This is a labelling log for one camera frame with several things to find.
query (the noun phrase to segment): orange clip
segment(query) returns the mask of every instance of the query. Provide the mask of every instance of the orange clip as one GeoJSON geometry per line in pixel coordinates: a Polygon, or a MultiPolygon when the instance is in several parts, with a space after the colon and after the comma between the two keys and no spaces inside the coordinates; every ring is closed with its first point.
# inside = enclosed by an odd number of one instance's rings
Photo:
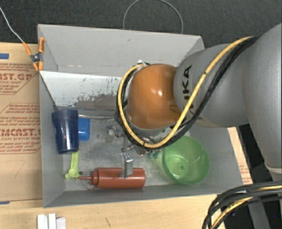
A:
{"type": "MultiPolygon", "coordinates": [[[[44,43],[45,43],[45,39],[43,37],[41,37],[40,43],[39,43],[39,49],[38,49],[39,54],[44,53],[44,50],[45,50],[44,43]]],[[[32,53],[31,53],[29,46],[25,42],[23,42],[22,44],[25,47],[28,56],[32,56],[32,53]]],[[[42,61],[40,61],[40,60],[37,61],[37,62],[35,62],[34,60],[32,60],[32,61],[33,61],[33,66],[36,69],[36,71],[41,71],[43,69],[43,62],[42,61]]]]}

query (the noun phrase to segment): green bowl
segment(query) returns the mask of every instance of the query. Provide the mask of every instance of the green bowl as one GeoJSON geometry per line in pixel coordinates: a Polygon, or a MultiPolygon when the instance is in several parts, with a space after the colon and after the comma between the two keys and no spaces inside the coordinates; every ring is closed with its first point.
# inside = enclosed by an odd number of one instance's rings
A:
{"type": "Polygon", "coordinates": [[[164,172],[179,184],[202,181],[209,172],[209,156],[196,139],[183,136],[166,147],[162,155],[164,172]]]}

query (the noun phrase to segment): table surface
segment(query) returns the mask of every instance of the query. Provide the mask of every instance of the table surface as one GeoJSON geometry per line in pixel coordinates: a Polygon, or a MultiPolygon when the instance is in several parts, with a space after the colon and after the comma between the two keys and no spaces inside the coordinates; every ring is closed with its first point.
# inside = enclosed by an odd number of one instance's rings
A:
{"type": "MultiPolygon", "coordinates": [[[[241,148],[235,129],[229,130],[233,146],[241,148]]],[[[237,156],[238,163],[246,163],[237,156]]],[[[65,217],[67,228],[201,228],[207,209],[216,195],[43,208],[42,200],[13,201],[0,205],[0,228],[36,228],[38,214],[65,217]]]]}

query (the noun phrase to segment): blue cup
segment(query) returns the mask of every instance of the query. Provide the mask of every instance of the blue cup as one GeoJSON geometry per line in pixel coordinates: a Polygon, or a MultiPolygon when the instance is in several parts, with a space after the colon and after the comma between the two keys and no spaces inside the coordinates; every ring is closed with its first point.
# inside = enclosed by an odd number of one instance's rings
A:
{"type": "Polygon", "coordinates": [[[77,110],[59,110],[52,113],[57,151],[59,154],[79,150],[79,115],[77,110]]]}

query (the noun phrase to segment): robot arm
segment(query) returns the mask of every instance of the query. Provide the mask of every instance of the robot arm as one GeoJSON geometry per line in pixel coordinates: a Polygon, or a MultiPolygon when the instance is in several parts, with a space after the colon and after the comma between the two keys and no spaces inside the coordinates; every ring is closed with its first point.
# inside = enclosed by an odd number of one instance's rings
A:
{"type": "MultiPolygon", "coordinates": [[[[117,119],[126,122],[122,126],[130,140],[148,149],[168,146],[196,120],[207,127],[249,123],[267,168],[282,173],[281,38],[280,24],[260,38],[244,38],[192,54],[178,68],[149,65],[139,69],[137,65],[123,78],[125,86],[131,77],[132,81],[126,116],[122,112],[117,119]],[[155,136],[174,125],[169,140],[158,144],[134,134],[155,136]],[[183,127],[180,134],[175,134],[176,127],[183,127]]],[[[119,89],[118,103],[122,99],[119,89]]]]}

